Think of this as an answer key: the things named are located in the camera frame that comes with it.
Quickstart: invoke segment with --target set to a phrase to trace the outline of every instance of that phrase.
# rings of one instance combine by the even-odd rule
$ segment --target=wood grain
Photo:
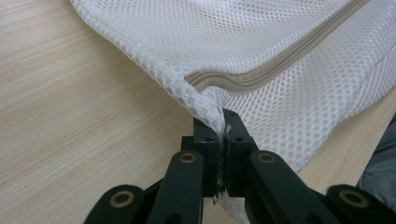
[[[68,1],[0,6],[0,223],[82,223],[108,189],[144,189],[162,178],[180,137],[192,135],[186,109],[88,28]],[[364,137],[341,133],[344,156],[329,161],[331,150],[320,151],[325,155],[302,172],[313,176],[309,186],[356,181],[394,99],[395,91],[348,123],[370,129]],[[337,133],[330,147],[338,148]],[[367,153],[353,151],[357,142]],[[328,167],[319,174],[321,164]],[[327,175],[334,165],[339,169]],[[318,175],[329,180],[318,183]],[[205,200],[204,223],[234,221]]]

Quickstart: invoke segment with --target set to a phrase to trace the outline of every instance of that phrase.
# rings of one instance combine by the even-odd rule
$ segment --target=brass ring
[[[359,207],[359,208],[365,208],[365,207],[369,206],[369,201],[364,196],[362,196],[361,194],[359,194],[356,191],[342,189],[342,190],[340,190],[338,195],[344,202],[349,203],[352,206]],[[356,197],[359,200],[358,201],[352,200],[348,196]]]
[[[117,198],[121,195],[126,195],[128,198],[125,201],[118,202]],[[126,205],[130,204],[133,201],[134,201],[134,194],[129,190],[122,190],[122,191],[115,193],[111,197],[110,204],[111,204],[111,206],[113,206],[115,208],[122,208],[122,207],[125,207]]]
[[[186,153],[180,156],[180,161],[183,163],[192,163],[195,162],[196,158],[191,153]]]
[[[257,156],[257,158],[259,159],[259,161],[267,162],[267,163],[271,163],[275,161],[275,157],[273,157],[268,153],[261,153]]]

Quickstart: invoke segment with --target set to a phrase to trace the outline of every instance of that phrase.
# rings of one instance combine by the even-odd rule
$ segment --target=white mesh fabric
[[[72,0],[94,30],[142,66],[170,95],[222,134],[221,108],[239,113],[260,149],[299,171],[333,127],[396,85],[396,2],[371,0],[319,45],[255,91],[209,87],[198,71],[244,73],[277,55],[344,1]],[[226,210],[246,221],[241,201]]]

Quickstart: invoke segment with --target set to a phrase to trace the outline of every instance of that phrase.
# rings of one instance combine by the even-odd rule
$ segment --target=dark gray cloth
[[[396,213],[396,114],[381,138],[358,187]]]

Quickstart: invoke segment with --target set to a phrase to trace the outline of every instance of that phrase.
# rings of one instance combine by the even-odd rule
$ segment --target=zipper
[[[284,49],[267,63],[250,72],[231,74],[206,71],[185,77],[185,80],[198,91],[203,91],[208,86],[217,86],[229,91],[251,91],[257,89],[305,56],[306,53],[368,1],[351,0],[303,38]]]

